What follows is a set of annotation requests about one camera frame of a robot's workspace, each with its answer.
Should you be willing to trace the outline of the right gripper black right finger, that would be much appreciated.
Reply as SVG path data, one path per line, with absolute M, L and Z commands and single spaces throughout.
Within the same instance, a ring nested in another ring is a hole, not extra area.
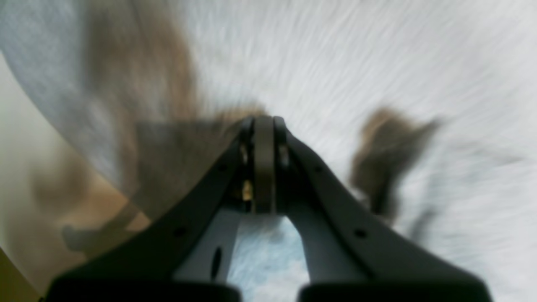
M 397 235 L 280 117 L 264 118 L 264 212 L 287 216 L 310 283 L 299 302 L 489 302 L 481 279 Z

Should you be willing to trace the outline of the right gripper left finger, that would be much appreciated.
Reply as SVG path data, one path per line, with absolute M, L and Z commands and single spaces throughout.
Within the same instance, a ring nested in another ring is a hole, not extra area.
M 199 183 L 117 248 L 58 277 L 47 302 L 240 302 L 226 284 L 240 218 L 266 212 L 266 118 L 247 117 Z

